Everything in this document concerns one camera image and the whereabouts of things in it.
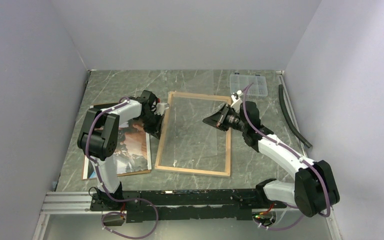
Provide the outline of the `glossy photo print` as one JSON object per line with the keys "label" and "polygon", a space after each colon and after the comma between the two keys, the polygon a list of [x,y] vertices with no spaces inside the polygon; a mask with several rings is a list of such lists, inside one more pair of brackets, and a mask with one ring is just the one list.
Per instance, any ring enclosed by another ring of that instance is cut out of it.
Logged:
{"label": "glossy photo print", "polygon": [[103,161],[118,176],[150,173],[150,134],[145,132],[142,119],[121,120],[116,112],[104,113],[95,122],[89,140],[89,157],[84,160]]}

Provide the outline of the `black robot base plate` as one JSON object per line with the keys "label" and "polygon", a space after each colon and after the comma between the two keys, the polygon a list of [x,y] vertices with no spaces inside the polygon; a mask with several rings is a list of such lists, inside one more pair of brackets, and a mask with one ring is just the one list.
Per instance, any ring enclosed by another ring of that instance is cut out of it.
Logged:
{"label": "black robot base plate", "polygon": [[128,223],[168,220],[204,220],[233,218],[250,221],[267,210],[285,209],[279,201],[271,201],[261,190],[200,189],[200,190],[125,190],[126,203],[111,201],[104,193],[94,193],[92,212],[125,210]]}

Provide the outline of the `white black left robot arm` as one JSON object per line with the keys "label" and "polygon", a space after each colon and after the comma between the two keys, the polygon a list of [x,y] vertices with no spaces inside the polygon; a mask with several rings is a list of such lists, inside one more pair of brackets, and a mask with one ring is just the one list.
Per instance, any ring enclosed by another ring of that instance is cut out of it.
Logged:
{"label": "white black left robot arm", "polygon": [[168,108],[168,103],[144,90],[139,97],[124,96],[107,108],[87,110],[77,146],[91,162],[97,179],[97,194],[110,210],[119,209],[124,200],[123,186],[112,159],[118,144],[119,125],[140,120],[143,130],[158,139]]}

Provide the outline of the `white wooden picture frame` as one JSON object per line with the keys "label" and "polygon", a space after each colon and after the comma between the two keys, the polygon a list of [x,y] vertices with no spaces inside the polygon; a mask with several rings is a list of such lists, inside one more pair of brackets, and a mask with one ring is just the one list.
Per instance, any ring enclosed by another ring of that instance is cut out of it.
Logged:
{"label": "white wooden picture frame", "polygon": [[[221,95],[208,95],[201,93],[190,93],[190,92],[178,92],[170,91],[168,93],[168,104],[170,105],[173,101],[173,98],[186,98],[186,99],[198,99],[206,101],[219,101],[231,104],[233,100],[230,96],[221,96]],[[192,169],[192,168],[181,168],[174,166],[163,166],[161,165],[161,160],[163,159],[163,151],[165,148],[165,141],[167,135],[168,122],[170,117],[170,110],[166,109],[165,116],[161,125],[161,135],[159,139],[156,160],[154,168],[156,170],[176,172],[176,173],[185,173],[185,174],[197,174],[197,175],[207,175],[207,176],[217,176],[217,177],[230,177],[231,176],[231,143],[232,143],[232,131],[228,130],[226,132],[225,139],[225,171],[213,171],[213,170],[202,170],[202,169]]]}

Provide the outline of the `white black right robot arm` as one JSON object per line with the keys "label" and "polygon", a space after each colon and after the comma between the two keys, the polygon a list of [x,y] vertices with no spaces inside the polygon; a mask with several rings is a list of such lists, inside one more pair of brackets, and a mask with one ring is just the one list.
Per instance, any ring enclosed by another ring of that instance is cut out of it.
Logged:
{"label": "white black right robot arm", "polygon": [[225,103],[202,121],[224,132],[241,132],[249,147],[275,161],[292,177],[293,183],[270,178],[257,184],[255,202],[260,207],[282,202],[296,207],[306,217],[319,214],[327,218],[331,207],[340,201],[331,166],[325,160],[314,161],[281,141],[261,123],[256,103],[246,101],[238,110]]}

